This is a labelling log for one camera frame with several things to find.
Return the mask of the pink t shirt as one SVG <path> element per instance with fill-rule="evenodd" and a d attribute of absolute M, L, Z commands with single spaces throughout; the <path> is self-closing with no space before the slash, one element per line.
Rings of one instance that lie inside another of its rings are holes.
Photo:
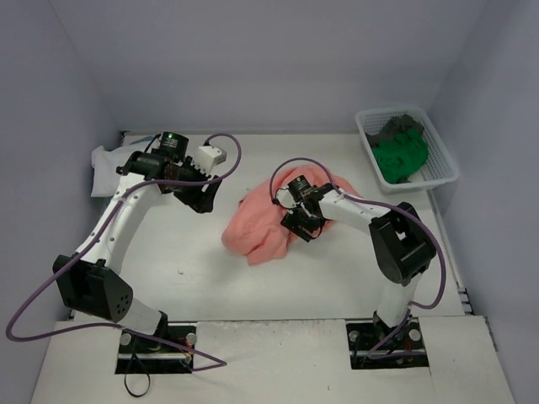
<path fill-rule="evenodd" d="M 278 173 L 274 186 L 284 187 L 300 175 L 305 175 L 312 185 L 321 186 L 328 182 L 323 170 L 311 164 Z M 334 181 L 347 193 L 360 196 L 344 178 L 334 176 Z M 268 178 L 240 199 L 236 212 L 221 235 L 221 242 L 229 252 L 244 256 L 248 265 L 281 259 L 286 256 L 289 245 L 298 238 L 280 224 L 284 214 L 285 210 L 270 201 Z"/>

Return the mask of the white t shirt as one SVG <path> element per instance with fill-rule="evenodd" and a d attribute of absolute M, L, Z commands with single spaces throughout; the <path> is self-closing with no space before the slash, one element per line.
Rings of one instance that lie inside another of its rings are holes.
<path fill-rule="evenodd" d="M 123 167 L 133 152 L 143 151 L 152 140 L 145 136 L 131 144 L 123 145 L 112 151 L 99 146 L 92 151 L 91 166 L 93 168 L 92 198 L 106 198 L 115 194 L 120 182 L 117 167 Z"/>

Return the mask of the white laundry basket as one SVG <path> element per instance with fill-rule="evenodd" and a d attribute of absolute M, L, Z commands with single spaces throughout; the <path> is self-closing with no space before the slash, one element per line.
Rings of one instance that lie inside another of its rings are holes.
<path fill-rule="evenodd" d="M 404 114 L 409 115 L 424 127 L 423 139 L 428 147 L 429 155 L 425 164 L 416 173 L 409 176 L 406 182 L 391 184 L 382 176 L 367 136 L 377 135 L 391 118 L 401 117 Z M 370 160 L 371 169 L 384 194 L 431 190 L 458 179 L 459 172 L 451 154 L 447 151 L 429 116 L 420 107 L 398 104 L 386 108 L 364 109 L 355 114 L 355 123 L 359 131 L 360 144 Z"/>

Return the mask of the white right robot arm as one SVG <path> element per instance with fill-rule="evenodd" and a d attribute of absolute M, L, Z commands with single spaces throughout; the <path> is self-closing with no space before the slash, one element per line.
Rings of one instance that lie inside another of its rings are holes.
<path fill-rule="evenodd" d="M 419 278 L 437 254 L 414 207 L 408 203 L 392 209 L 370 205 L 331 183 L 311 185 L 304 176 L 278 189 L 273 202 L 286 211 L 281 225 L 306 242 L 317 237 L 330 221 L 371 237 L 377 267 L 388 281 L 373 315 L 372 335 L 383 347 L 399 341 L 403 336 L 400 322 Z"/>

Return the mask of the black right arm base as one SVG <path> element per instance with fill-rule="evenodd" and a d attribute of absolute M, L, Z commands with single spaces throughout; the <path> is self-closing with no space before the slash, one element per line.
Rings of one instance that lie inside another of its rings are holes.
<path fill-rule="evenodd" d="M 412 369 L 430 366 L 419 319 L 410 317 L 396 337 L 369 352 L 385 337 L 372 322 L 346 322 L 352 370 Z"/>

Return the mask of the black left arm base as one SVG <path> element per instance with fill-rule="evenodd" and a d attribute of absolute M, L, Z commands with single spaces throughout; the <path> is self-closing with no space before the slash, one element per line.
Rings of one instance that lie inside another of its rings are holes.
<path fill-rule="evenodd" d="M 123 331 L 120 335 L 115 365 L 117 375 L 191 374 L 193 354 L 167 344 Z"/>

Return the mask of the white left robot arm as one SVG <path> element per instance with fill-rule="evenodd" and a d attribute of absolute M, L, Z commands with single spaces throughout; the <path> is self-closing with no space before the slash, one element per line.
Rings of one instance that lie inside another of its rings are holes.
<path fill-rule="evenodd" d="M 206 142 L 189 156 L 188 143 L 165 132 L 158 147 L 132 152 L 116 169 L 119 185 L 91 235 L 72 256 L 60 255 L 53 264 L 66 307 L 139 332 L 138 343 L 152 354 L 168 344 L 168 317 L 140 302 L 120 273 L 142 220 L 162 195 L 172 194 L 196 213 L 212 212 L 221 184 L 212 170 L 227 154 Z"/>

